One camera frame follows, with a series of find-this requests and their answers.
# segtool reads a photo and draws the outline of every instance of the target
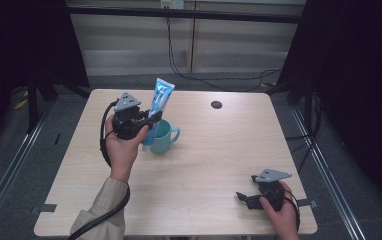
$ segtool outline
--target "blue and white tube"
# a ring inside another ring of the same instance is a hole
[[[153,102],[151,103],[150,111],[148,116],[155,114],[158,111],[163,111],[166,107],[167,101],[173,92],[175,85],[168,83],[160,78],[157,78],[156,87],[154,89]],[[156,138],[157,128],[159,127],[159,122],[153,124],[153,128],[148,131],[147,138],[142,143],[142,150],[146,152],[149,147],[153,145],[154,139]]]

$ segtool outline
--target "mug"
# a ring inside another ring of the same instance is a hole
[[[176,132],[175,137],[171,138],[172,132]],[[176,142],[179,138],[181,130],[179,127],[171,126],[170,123],[164,119],[160,120],[157,127],[156,138],[154,139],[153,146],[150,150],[156,154],[163,154],[169,150],[170,144]]]

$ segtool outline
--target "beige sleeve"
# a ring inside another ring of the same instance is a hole
[[[81,210],[70,229],[70,234],[86,223],[104,215],[115,208],[125,197],[128,185],[118,180],[107,178],[92,207],[88,211]],[[99,224],[79,239],[123,239],[125,234],[124,210],[120,211],[105,222]]]

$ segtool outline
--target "light wood table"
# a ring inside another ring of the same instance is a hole
[[[89,209],[110,174],[99,150],[101,118],[126,90],[94,90],[78,123],[46,204],[38,236],[67,236],[81,209]],[[153,91],[128,90],[150,108]],[[212,101],[220,101],[214,109]],[[248,210],[235,192],[259,194],[251,175],[271,168],[297,199],[306,195],[270,98],[262,93],[174,91],[163,118],[181,128],[164,155],[139,151],[129,181],[126,235],[271,235],[264,211]],[[317,230],[310,207],[301,207],[301,234]]]

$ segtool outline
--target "person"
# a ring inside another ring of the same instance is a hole
[[[112,126],[113,115],[105,122],[105,131],[109,133],[106,137],[106,148],[110,158],[111,172],[106,179],[100,192],[96,196],[92,207],[88,210],[81,210],[70,233],[74,233],[88,222],[109,212],[116,207],[126,196],[128,180],[132,166],[138,156],[138,147],[144,141],[148,133],[148,126],[144,126],[137,136],[131,140],[122,140],[116,137]],[[281,182],[284,189],[291,192],[291,189]],[[262,206],[268,214],[273,228],[278,236],[283,240],[299,239],[296,227],[296,217],[293,206],[284,202],[281,211],[275,212],[269,201],[265,198],[260,199]],[[89,230],[78,239],[123,239],[125,233],[124,210],[109,218],[93,229]]]

